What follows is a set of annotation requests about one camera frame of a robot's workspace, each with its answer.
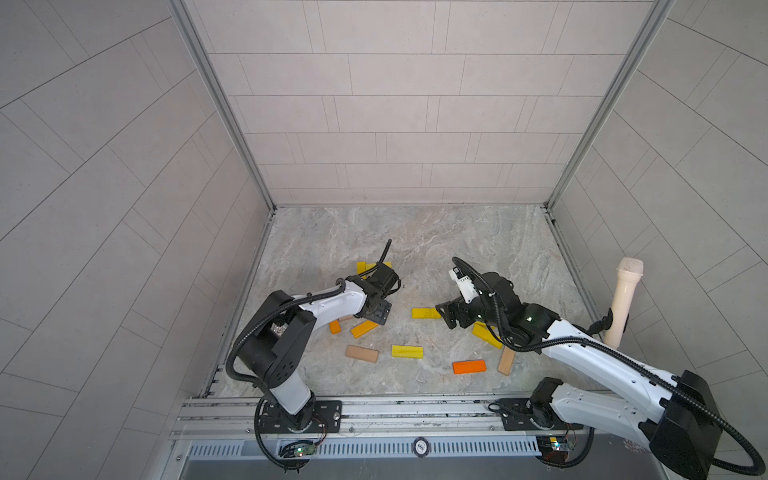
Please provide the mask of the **amber orange block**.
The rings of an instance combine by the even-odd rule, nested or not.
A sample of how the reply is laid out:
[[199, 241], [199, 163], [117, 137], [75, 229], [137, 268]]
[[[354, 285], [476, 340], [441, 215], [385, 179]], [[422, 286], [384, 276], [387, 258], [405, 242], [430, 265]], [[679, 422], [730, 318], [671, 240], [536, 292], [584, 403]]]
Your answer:
[[350, 333], [355, 339], [358, 339], [362, 337], [363, 335], [366, 335], [367, 333], [371, 332], [372, 330], [378, 328], [379, 325], [371, 320], [365, 320], [364, 322], [356, 325], [350, 330]]

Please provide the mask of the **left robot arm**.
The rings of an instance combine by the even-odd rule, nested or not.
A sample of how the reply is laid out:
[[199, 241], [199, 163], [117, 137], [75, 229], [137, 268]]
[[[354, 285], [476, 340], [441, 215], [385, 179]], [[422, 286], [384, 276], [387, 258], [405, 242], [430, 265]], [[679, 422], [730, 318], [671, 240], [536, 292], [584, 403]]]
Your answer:
[[297, 369], [312, 333], [347, 316], [385, 324], [391, 311], [388, 297], [400, 287], [397, 273], [379, 262], [324, 291], [298, 296], [272, 292], [233, 341], [226, 375], [261, 390], [277, 404], [290, 429], [306, 429], [315, 394]]

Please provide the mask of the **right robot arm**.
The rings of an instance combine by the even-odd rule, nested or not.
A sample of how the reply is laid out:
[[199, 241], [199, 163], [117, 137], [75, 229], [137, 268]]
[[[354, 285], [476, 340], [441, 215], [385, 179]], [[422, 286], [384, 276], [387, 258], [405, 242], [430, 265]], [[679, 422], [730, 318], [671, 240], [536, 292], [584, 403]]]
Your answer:
[[547, 377], [529, 399], [537, 426], [560, 420], [621, 436], [686, 479], [705, 479], [712, 467], [765, 474], [758, 449], [720, 415], [702, 377], [689, 370], [674, 375], [619, 352], [558, 313], [521, 301], [496, 272], [479, 273], [457, 259], [449, 275], [461, 295], [436, 307], [449, 328], [482, 322], [504, 347], [560, 361], [611, 392], [593, 394]]

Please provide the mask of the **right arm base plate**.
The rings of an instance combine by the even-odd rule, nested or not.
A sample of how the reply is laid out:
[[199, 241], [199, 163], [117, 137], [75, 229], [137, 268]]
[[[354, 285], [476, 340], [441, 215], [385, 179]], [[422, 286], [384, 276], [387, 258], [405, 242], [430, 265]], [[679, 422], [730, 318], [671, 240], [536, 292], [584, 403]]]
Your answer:
[[578, 423], [562, 421], [548, 406], [534, 404], [529, 398], [501, 398], [491, 402], [488, 410], [497, 414], [507, 432], [517, 431], [581, 431]]

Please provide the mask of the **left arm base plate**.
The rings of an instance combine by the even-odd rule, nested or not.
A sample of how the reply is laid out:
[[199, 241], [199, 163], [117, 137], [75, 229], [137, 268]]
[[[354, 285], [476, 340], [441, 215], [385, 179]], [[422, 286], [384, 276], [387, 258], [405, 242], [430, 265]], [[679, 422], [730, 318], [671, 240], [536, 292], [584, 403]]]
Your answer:
[[260, 433], [314, 434], [338, 433], [343, 403], [338, 400], [314, 400], [297, 414], [289, 414], [276, 403], [265, 403], [255, 416]]

